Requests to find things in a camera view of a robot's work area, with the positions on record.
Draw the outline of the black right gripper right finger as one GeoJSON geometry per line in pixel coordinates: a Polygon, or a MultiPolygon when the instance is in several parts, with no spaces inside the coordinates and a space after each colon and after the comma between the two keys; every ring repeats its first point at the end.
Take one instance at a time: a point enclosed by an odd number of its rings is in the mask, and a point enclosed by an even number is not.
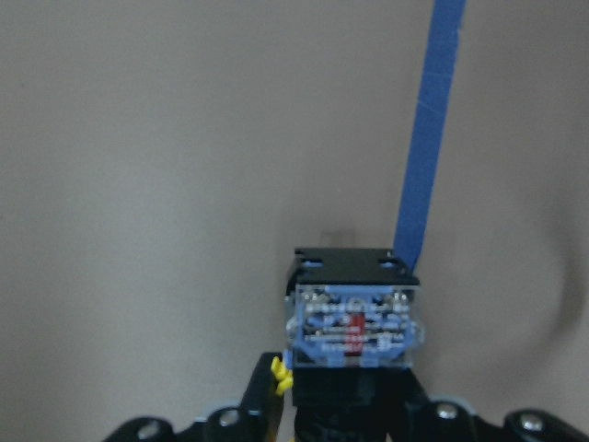
{"type": "Polygon", "coordinates": [[[471,413],[459,400],[430,398],[410,370],[400,374],[399,393],[396,441],[505,441],[504,431],[499,426],[471,413]]]}

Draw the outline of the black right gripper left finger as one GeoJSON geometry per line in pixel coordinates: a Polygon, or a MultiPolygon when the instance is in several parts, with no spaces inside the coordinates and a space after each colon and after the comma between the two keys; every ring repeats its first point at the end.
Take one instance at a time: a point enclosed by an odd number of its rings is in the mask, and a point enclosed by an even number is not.
{"type": "Polygon", "coordinates": [[[176,441],[277,441],[283,416],[284,396],[276,393],[278,380],[273,361],[279,353],[263,353],[254,366],[238,405],[212,411],[176,435],[176,441]]]}

